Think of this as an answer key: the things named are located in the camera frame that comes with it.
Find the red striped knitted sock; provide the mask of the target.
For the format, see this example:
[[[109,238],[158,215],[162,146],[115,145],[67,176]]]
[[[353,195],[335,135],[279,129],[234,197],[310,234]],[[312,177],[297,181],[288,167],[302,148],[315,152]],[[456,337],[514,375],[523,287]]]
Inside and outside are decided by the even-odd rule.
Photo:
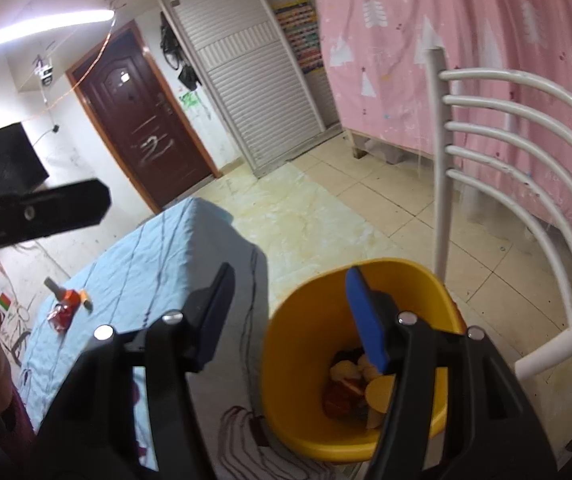
[[[365,356],[362,347],[339,351],[331,361],[323,391],[324,413],[333,419],[355,420],[366,417],[366,379],[359,367]]]

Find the yellow plastic trash bin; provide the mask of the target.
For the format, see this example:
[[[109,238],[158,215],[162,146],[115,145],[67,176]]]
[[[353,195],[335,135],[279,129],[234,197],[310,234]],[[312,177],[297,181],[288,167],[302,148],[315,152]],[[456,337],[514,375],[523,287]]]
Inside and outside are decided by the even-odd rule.
[[[464,333],[466,324],[443,283],[419,263],[380,258],[358,264],[367,284],[389,294],[436,330]],[[277,308],[265,333],[261,398],[269,429],[289,450],[330,463],[365,462],[380,436],[365,419],[337,419],[323,410],[331,361],[359,346],[339,268],[296,288]]]

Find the light blue bed quilt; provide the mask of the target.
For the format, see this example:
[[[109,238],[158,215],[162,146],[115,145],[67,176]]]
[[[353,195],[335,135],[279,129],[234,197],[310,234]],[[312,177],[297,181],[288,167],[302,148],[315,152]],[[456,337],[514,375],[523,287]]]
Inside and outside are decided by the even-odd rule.
[[[235,295],[213,360],[188,378],[200,430],[221,479],[336,479],[335,467],[293,454],[263,420],[259,368],[269,322],[267,260],[245,240],[231,215],[187,198],[113,244],[67,282],[84,289],[92,310],[79,309],[59,334],[46,299],[22,359],[19,394],[39,427],[70,368],[97,326],[120,333],[149,326],[181,309],[191,292],[211,284],[223,263],[235,271]]]

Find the round waffle biscuit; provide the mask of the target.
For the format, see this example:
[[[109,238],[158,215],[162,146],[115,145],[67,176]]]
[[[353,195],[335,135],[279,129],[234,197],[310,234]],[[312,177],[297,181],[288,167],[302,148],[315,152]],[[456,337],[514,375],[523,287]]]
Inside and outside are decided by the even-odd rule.
[[[368,382],[365,390],[368,406],[380,414],[386,414],[391,402],[394,384],[394,375],[381,375]]]

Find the grey plastic pipe piece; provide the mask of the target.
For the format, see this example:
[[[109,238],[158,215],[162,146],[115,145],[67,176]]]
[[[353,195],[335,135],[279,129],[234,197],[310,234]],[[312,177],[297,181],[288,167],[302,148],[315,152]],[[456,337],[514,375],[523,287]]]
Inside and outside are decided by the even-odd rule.
[[[55,296],[57,301],[62,301],[66,298],[67,289],[58,285],[49,276],[47,278],[44,278],[44,285]]]

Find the red snack wrapper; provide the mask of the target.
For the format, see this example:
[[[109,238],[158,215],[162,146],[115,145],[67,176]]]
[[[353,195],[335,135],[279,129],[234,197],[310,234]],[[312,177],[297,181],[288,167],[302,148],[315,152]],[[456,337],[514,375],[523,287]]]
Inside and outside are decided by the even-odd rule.
[[[50,313],[47,315],[47,322],[55,332],[63,334],[69,330],[77,310],[78,308],[76,306],[61,304],[59,302],[51,308]]]

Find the ceiling tube light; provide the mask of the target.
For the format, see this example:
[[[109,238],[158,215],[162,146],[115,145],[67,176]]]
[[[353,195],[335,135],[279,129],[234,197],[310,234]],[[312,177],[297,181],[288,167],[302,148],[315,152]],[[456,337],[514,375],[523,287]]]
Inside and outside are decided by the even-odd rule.
[[[87,24],[111,22],[115,11],[110,9],[79,10],[65,13],[46,14],[27,18],[0,28],[0,46],[22,38],[50,32],[61,28]]]

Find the dark brown wooden door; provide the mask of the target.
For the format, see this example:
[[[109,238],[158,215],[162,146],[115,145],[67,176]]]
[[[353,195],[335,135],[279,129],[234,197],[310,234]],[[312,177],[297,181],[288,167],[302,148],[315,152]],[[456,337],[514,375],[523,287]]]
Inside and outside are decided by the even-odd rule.
[[[135,22],[88,51],[66,77],[110,155],[156,214],[221,177]]]

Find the white louvered wardrobe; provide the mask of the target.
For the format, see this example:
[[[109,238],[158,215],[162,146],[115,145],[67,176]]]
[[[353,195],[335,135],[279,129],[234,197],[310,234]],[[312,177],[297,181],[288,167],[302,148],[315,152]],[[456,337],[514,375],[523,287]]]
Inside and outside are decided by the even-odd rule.
[[[277,23],[275,6],[294,1],[160,0],[258,178],[340,127],[325,67],[303,74]]]

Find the black hanging bags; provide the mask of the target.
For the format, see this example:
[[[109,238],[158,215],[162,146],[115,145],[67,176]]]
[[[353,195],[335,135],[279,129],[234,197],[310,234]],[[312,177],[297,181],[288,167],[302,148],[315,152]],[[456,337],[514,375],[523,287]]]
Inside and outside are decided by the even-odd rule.
[[[200,80],[190,64],[186,54],[184,53],[179,39],[175,36],[173,29],[165,17],[164,13],[160,13],[160,49],[167,65],[177,73],[179,82],[189,91],[196,91]]]

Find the black wall television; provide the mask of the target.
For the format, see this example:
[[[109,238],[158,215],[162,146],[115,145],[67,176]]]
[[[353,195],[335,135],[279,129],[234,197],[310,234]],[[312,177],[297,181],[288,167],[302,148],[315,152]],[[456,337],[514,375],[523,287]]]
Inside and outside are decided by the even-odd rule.
[[[49,176],[20,122],[0,128],[0,196],[31,193]]]

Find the colourful wall chart poster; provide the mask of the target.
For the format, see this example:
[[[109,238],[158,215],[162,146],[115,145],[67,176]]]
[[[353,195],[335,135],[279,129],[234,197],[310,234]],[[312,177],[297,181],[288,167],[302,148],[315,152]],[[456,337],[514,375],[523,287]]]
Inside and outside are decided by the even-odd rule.
[[[311,0],[275,6],[274,14],[303,74],[324,67],[317,14]]]

